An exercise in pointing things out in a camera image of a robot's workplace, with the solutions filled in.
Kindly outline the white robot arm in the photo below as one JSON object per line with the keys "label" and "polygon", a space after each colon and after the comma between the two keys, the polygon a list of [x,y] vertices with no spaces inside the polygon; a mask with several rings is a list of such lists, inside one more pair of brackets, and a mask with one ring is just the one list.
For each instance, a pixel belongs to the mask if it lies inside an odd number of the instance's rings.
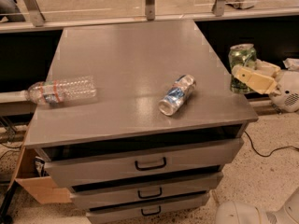
{"label": "white robot arm", "polygon": [[[299,72],[288,67],[258,60],[256,67],[235,65],[231,74],[237,80],[260,94],[268,94],[280,110],[299,110]],[[228,201],[217,210],[214,224],[299,224],[299,188],[276,211],[266,211],[254,205]]]}

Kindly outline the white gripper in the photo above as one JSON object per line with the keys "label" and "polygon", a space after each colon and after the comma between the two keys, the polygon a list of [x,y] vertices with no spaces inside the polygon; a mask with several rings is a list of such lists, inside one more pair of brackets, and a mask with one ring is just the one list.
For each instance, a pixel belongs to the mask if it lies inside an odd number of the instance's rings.
{"label": "white gripper", "polygon": [[299,110],[299,72],[280,71],[275,64],[257,60],[256,69],[236,65],[232,75],[260,94],[271,93],[269,97],[278,108],[296,112]]}

